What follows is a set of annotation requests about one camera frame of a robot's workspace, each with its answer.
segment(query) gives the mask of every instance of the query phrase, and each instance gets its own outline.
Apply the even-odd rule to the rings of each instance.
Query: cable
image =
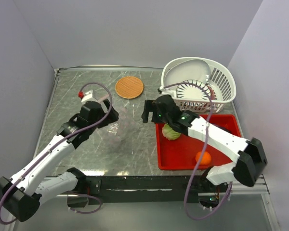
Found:
[[[170,84],[170,85],[167,85],[167,86],[164,86],[164,88],[169,88],[169,87],[173,87],[173,86],[177,86],[177,85],[181,85],[182,83],[174,83],[174,84]],[[231,193],[231,189],[232,189],[232,182],[228,185],[228,188],[227,188],[227,191],[224,195],[224,197],[221,199],[221,201],[219,202],[219,204],[210,212],[208,213],[207,215],[203,216],[203,217],[200,217],[200,218],[196,218],[196,217],[193,217],[192,215],[190,215],[188,209],[187,209],[187,199],[188,199],[188,193],[190,191],[190,188],[191,188],[191,185],[192,185],[192,182],[193,182],[193,179],[194,179],[194,176],[195,176],[195,173],[200,165],[200,162],[204,156],[204,152],[206,151],[207,149],[207,146],[208,146],[208,140],[209,140],[209,121],[210,121],[210,118],[213,114],[213,102],[212,102],[212,99],[211,97],[207,94],[207,92],[200,86],[194,84],[194,83],[188,83],[188,82],[184,82],[184,84],[189,84],[189,85],[192,85],[198,89],[200,89],[206,96],[207,98],[209,99],[209,102],[210,102],[210,112],[209,112],[209,115],[207,117],[207,125],[206,125],[206,137],[205,137],[205,142],[204,142],[204,145],[203,145],[203,148],[202,148],[202,152],[201,152],[201,155],[200,155],[200,158],[199,160],[197,161],[194,169],[193,169],[193,172],[191,174],[191,177],[189,178],[189,181],[188,181],[188,184],[187,184],[187,188],[186,188],[186,191],[185,191],[185,195],[184,195],[184,209],[185,209],[185,213],[187,214],[187,216],[189,218],[191,218],[192,220],[203,220],[203,219],[206,219],[208,218],[209,216],[211,216],[212,214],[214,214],[217,209],[222,206],[222,204],[226,201],[226,199],[228,199],[228,197],[230,196],[230,193]]]
[[[89,211],[89,212],[83,212],[83,211],[78,211],[78,210],[76,210],[76,209],[74,209],[74,208],[69,208],[70,210],[72,210],[72,211],[75,212],[75,213],[80,213],[80,214],[91,214],[91,213],[95,213],[95,212],[97,212],[97,211],[102,207],[102,204],[103,204],[102,201],[101,201],[99,198],[95,197],[95,196],[90,196],[90,195],[86,195],[86,194],[78,194],[78,193],[73,193],[73,194],[75,194],[75,195],[77,195],[77,196],[80,196],[80,197],[88,197],[88,198],[91,198],[91,199],[97,200],[98,203],[99,203],[98,208],[96,208],[96,209],[93,210],[93,211]]]
[[[17,184],[19,184],[19,183],[22,181],[22,179],[24,179],[24,178],[29,174],[29,172],[31,172],[31,171],[32,171],[47,155],[49,155],[59,144],[61,144],[62,142],[66,141],[67,139],[69,139],[69,138],[71,138],[71,137],[73,137],[73,136],[75,136],[75,135],[77,135],[77,134],[79,134],[79,133],[81,133],[81,132],[83,132],[83,131],[85,131],[85,130],[91,129],[91,128],[99,125],[100,123],[102,123],[102,122],[107,118],[107,116],[108,116],[109,113],[111,112],[111,109],[112,109],[112,96],[111,96],[110,91],[109,91],[109,90],[107,89],[107,87],[104,86],[103,84],[97,83],[97,82],[86,83],[84,86],[82,86],[82,88],[80,89],[80,92],[82,92],[82,90],[83,90],[86,86],[88,86],[88,85],[90,85],[90,84],[97,84],[97,85],[101,86],[102,88],[104,88],[104,89],[107,91],[107,93],[108,93],[108,95],[109,95],[109,101],[110,101],[110,106],[109,106],[108,111],[107,111],[106,114],[103,116],[103,118],[101,118],[101,119],[100,119],[99,121],[97,121],[96,123],[91,124],[91,125],[89,125],[89,126],[87,126],[87,127],[81,128],[81,129],[79,129],[79,130],[77,130],[77,131],[75,131],[75,132],[73,132],[73,133],[71,133],[71,134],[63,137],[61,140],[59,140],[57,143],[55,143],[55,144],[54,144],[47,152],[45,152],[30,168],[28,168],[27,171],[24,172],[24,174],[23,174],[17,181],[15,181],[14,184],[12,184],[12,186],[5,192],[5,194],[3,195],[3,197],[2,197],[1,200],[0,200],[0,224],[2,224],[2,225],[9,225],[9,224],[11,224],[11,223],[13,223],[14,221],[17,220],[17,219],[15,218],[15,219],[10,220],[10,221],[3,221],[2,218],[1,218],[1,209],[2,209],[2,207],[3,207],[3,203],[4,203],[5,199],[7,198],[7,196],[10,194],[10,192],[14,189],[14,187],[15,187]]]

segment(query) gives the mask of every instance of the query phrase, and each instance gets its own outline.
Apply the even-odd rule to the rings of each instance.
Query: red tip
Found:
[[[82,91],[78,92],[78,97],[81,99],[83,98],[83,92]]]

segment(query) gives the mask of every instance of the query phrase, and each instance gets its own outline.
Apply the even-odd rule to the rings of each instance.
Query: green cabbage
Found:
[[[162,133],[165,138],[170,141],[176,140],[180,137],[181,133],[174,131],[168,124],[165,124],[162,128]]]

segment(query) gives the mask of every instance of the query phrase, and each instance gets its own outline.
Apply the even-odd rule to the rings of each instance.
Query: gray wall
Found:
[[[262,0],[14,0],[54,68],[228,65]]]
[[[271,198],[289,231],[289,0],[263,1],[229,69],[240,122],[264,144]]]
[[[12,0],[0,0],[0,177],[32,159],[53,69]]]

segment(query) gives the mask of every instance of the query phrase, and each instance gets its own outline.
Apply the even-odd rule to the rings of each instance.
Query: cork coaster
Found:
[[[116,83],[116,92],[124,99],[134,99],[144,91],[144,84],[139,78],[126,76]]]

